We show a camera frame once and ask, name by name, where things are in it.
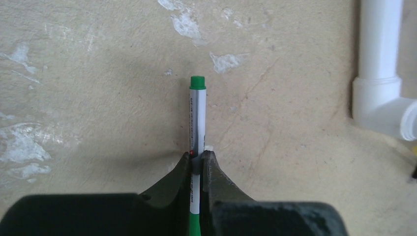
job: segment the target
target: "green marker cap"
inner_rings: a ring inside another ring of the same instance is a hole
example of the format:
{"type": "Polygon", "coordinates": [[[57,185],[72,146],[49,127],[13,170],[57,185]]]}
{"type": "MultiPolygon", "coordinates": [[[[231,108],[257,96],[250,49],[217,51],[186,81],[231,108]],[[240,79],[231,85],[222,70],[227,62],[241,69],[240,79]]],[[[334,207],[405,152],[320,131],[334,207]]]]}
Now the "green marker cap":
{"type": "Polygon", "coordinates": [[[205,90],[205,79],[204,76],[191,76],[191,86],[190,89],[193,90],[205,90]]]}

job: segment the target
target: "beige surface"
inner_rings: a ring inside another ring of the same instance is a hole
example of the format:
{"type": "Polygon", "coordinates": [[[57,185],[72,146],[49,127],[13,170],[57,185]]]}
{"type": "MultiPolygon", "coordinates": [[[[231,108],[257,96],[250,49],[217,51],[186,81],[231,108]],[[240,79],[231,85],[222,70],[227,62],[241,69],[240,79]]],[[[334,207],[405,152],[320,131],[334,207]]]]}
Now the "beige surface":
{"type": "MultiPolygon", "coordinates": [[[[32,193],[154,184],[187,150],[187,86],[200,74],[207,143],[251,197],[330,203],[351,235],[417,234],[411,145],[348,112],[358,1],[184,0],[199,47],[174,29],[181,10],[157,0],[15,2],[0,3],[1,213],[32,193]],[[27,61],[13,61],[25,46],[27,61]],[[210,52],[249,55],[218,74],[210,52]]],[[[405,2],[399,60],[413,97],[416,10],[405,2]]]]}

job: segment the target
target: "green and white marker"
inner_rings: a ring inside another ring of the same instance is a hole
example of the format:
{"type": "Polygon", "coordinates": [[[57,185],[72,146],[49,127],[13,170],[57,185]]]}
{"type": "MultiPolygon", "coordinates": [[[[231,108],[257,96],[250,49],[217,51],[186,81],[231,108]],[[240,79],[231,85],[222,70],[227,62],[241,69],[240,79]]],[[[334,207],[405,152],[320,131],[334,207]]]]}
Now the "green and white marker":
{"type": "Polygon", "coordinates": [[[189,235],[200,236],[200,155],[206,137],[206,86],[204,76],[192,76],[190,86],[190,155],[192,162],[189,235]]]}

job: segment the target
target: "pipe elbow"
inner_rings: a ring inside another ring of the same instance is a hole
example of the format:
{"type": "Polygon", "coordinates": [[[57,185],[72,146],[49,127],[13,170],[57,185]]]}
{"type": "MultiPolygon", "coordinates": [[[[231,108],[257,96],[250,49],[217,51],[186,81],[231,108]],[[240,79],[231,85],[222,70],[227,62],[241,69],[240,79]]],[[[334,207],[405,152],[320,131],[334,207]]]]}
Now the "pipe elbow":
{"type": "Polygon", "coordinates": [[[417,139],[417,100],[400,96],[401,78],[356,78],[353,83],[352,114],[365,129],[399,139],[417,139]]]}

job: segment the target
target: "white pipe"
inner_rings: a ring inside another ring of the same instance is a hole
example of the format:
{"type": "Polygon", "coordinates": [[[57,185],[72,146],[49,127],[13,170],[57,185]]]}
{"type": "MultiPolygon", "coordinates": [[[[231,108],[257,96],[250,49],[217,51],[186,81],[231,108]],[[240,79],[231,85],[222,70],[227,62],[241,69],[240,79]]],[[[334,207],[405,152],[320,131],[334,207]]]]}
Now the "white pipe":
{"type": "Polygon", "coordinates": [[[403,0],[362,0],[359,75],[352,113],[362,128],[408,141],[417,138],[417,101],[401,97],[396,73],[403,0]]]}

